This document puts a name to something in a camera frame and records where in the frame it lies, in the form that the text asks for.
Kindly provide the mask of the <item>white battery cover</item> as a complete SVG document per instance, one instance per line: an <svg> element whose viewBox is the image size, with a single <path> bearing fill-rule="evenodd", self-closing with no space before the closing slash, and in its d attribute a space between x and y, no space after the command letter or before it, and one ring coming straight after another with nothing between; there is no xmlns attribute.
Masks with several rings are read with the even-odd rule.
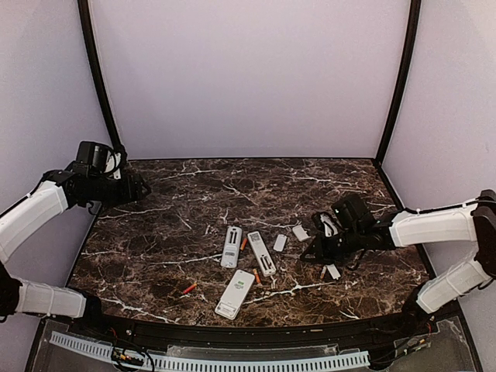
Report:
<svg viewBox="0 0 496 372"><path fill-rule="evenodd" d="M276 252L282 252L285 248L288 237L284 234L278 234L274 242L273 249Z"/></svg>
<svg viewBox="0 0 496 372"><path fill-rule="evenodd" d="M325 267L333 280L339 280L341 278L341 274L335 264L328 264Z"/></svg>
<svg viewBox="0 0 496 372"><path fill-rule="evenodd" d="M294 226L292 228L292 232L299 242L304 242L311 238L307 231L302 227L302 225Z"/></svg>

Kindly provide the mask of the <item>white remote with QR label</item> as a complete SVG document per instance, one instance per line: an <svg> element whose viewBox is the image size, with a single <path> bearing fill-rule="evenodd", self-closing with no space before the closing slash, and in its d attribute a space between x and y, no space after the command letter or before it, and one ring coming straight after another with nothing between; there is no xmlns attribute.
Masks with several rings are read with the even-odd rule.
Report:
<svg viewBox="0 0 496 372"><path fill-rule="evenodd" d="M275 275L277 268L270 257L261 234L258 231L250 232L247 234L247 239L260 266L262 275L264 277Z"/></svg>

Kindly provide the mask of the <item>orange battery of QR remote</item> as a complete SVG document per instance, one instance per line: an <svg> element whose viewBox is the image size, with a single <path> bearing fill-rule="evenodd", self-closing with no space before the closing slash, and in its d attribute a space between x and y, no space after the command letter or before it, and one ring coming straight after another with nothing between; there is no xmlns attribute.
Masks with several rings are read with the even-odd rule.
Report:
<svg viewBox="0 0 496 372"><path fill-rule="evenodd" d="M253 268L253 274L255 276L255 279L257 281L257 284L261 284L260 276L259 276L256 268Z"/></svg>

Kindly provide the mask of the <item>orange AA battery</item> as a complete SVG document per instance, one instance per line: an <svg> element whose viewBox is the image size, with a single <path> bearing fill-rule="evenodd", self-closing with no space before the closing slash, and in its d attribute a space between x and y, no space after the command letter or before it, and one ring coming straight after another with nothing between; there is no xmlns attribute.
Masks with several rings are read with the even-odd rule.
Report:
<svg viewBox="0 0 496 372"><path fill-rule="evenodd" d="M242 251L243 251L243 250L245 249L245 247L246 247L247 243L248 243L248 239L247 239L247 238L245 238L245 239L243 240L243 242L242 242L242 245L241 245L241 247L240 247L240 250L242 250Z"/></svg>

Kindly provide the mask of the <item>white remote with battery compartment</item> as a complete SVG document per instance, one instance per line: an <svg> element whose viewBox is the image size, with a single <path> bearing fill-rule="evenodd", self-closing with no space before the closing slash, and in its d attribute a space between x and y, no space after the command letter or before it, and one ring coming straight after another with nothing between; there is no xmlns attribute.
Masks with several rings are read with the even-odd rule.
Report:
<svg viewBox="0 0 496 372"><path fill-rule="evenodd" d="M240 227L229 226L222 251L221 267L236 268L240 247L243 238L243 231Z"/></svg>

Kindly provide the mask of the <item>white remote with green buttons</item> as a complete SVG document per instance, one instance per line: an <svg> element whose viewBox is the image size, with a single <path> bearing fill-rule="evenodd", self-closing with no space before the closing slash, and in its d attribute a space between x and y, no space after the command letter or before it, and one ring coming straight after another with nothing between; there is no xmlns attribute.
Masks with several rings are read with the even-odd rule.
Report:
<svg viewBox="0 0 496 372"><path fill-rule="evenodd" d="M215 314L234 320L254 281L255 276L253 274L244 270L237 270L216 305Z"/></svg>

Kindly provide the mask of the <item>red battery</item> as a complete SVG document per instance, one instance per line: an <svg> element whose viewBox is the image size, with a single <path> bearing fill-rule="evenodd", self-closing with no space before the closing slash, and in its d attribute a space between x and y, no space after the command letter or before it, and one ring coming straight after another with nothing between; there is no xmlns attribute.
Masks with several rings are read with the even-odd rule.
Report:
<svg viewBox="0 0 496 372"><path fill-rule="evenodd" d="M186 289L183 290L183 295L186 295L188 293L190 293L191 291L193 291L194 289L196 289L196 287L198 286L197 283L193 283L192 285L190 285L189 287L187 287Z"/></svg>

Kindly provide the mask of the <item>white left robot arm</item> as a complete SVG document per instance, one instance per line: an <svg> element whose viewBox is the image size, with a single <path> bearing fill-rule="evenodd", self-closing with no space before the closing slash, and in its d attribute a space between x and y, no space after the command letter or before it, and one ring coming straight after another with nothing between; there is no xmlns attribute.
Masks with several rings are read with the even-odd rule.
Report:
<svg viewBox="0 0 496 372"><path fill-rule="evenodd" d="M13 277L5 268L14 252L50 220L75 205L105 207L144 199L151 187L140 174L119 178L86 176L68 170L46 172L35 189L1 214L1 321L15 313L78 319L93 338L109 332L109 320L92 308L98 299L70 288Z"/></svg>

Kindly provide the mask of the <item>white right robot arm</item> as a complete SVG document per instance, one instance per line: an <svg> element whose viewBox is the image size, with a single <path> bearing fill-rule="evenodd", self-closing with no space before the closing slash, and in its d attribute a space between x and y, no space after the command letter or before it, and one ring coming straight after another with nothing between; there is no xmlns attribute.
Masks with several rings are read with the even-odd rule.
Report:
<svg viewBox="0 0 496 372"><path fill-rule="evenodd" d="M392 251L410 246L430 249L467 247L434 278L420 284L395 320L396 330L412 336L425 317L444 305L483 288L495 279L495 192L455 205L431 209L403 208L375 218L365 200L350 194L332 205L332 213L313 216L318 229L300 256L311 264L334 264L358 251Z"/></svg>

